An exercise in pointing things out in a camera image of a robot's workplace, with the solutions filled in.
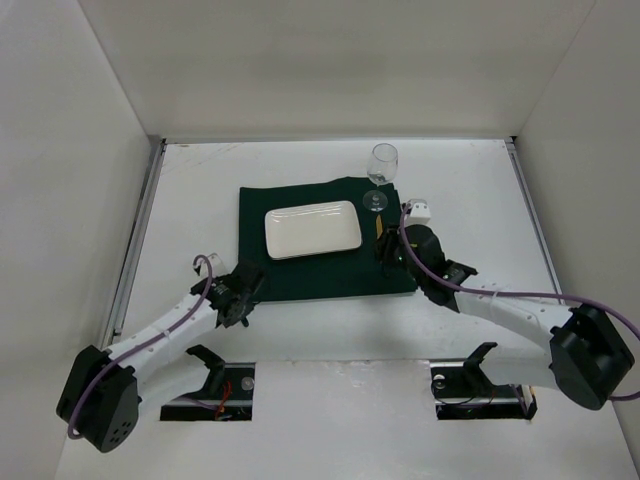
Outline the white rectangular plate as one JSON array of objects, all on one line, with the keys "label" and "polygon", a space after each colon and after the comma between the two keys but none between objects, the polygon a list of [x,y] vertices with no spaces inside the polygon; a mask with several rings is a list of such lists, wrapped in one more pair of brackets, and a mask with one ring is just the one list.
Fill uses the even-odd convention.
[{"label": "white rectangular plate", "polygon": [[264,230],[272,260],[350,251],[363,242],[356,208],[346,200],[271,210]]}]

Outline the gold knife green handle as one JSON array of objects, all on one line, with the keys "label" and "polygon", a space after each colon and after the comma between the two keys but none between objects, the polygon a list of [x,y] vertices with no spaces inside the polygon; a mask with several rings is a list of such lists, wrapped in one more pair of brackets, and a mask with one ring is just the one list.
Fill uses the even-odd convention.
[{"label": "gold knife green handle", "polygon": [[376,227],[376,238],[379,239],[384,231],[383,221],[380,214],[376,216],[375,227]]}]

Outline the clear wine glass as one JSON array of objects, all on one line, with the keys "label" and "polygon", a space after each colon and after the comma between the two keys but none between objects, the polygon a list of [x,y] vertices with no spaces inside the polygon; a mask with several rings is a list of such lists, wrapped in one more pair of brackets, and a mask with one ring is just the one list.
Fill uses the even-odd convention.
[{"label": "clear wine glass", "polygon": [[364,207],[373,212],[381,212],[388,205],[386,194],[381,187],[391,183],[398,169],[397,148],[389,143],[379,143],[371,151],[367,165],[367,177],[374,185],[363,197]]}]

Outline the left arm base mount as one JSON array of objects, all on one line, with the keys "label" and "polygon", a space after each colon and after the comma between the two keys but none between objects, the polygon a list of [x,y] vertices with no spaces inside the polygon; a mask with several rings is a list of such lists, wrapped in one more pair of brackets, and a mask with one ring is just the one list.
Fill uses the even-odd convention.
[{"label": "left arm base mount", "polygon": [[161,407],[163,422],[245,422],[253,416],[255,363],[228,363],[208,348],[187,350],[208,368],[203,386]]}]

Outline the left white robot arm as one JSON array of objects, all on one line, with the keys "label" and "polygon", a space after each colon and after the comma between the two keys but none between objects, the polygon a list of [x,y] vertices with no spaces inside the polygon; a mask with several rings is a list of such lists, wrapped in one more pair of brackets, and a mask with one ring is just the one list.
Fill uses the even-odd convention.
[{"label": "left white robot arm", "polygon": [[201,279],[167,313],[105,349],[89,345],[74,359],[56,406],[71,440],[109,453],[132,433],[140,416],[180,397],[200,407],[217,396],[220,416],[233,393],[226,363],[200,344],[219,327],[247,326],[265,279],[245,260],[224,275],[204,255],[193,261]]}]

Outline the dark green cloth napkin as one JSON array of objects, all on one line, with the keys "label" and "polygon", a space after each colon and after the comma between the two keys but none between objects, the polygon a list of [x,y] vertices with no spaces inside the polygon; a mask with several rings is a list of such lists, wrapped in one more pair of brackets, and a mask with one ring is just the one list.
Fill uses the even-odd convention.
[{"label": "dark green cloth napkin", "polygon": [[[376,214],[363,205],[372,184],[365,178],[277,188],[239,189],[238,258],[259,266],[265,280],[259,302],[316,300],[412,293],[413,278],[402,269],[384,269],[374,257]],[[354,204],[363,245],[356,250],[272,260],[266,247],[264,217],[273,209],[346,200]]]}]

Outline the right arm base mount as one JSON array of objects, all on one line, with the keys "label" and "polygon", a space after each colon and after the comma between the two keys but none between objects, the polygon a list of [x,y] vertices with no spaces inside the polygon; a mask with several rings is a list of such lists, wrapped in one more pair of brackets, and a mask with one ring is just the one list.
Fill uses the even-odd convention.
[{"label": "right arm base mount", "polygon": [[430,364],[430,390],[438,420],[525,420],[538,411],[533,390],[524,385],[492,383],[481,370],[485,357],[498,346],[485,342],[468,357]]}]

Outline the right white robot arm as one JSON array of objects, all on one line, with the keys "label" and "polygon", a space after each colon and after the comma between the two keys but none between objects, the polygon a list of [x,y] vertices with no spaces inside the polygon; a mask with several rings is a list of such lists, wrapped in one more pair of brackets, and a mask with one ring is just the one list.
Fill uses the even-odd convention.
[{"label": "right white robot arm", "polygon": [[553,293],[500,289],[476,269],[448,260],[425,225],[379,228],[376,260],[406,271],[434,304],[501,326],[537,346],[528,353],[495,341],[464,362],[474,390],[525,384],[561,391],[577,405],[599,410],[635,364],[612,323],[616,312],[596,301]]}]

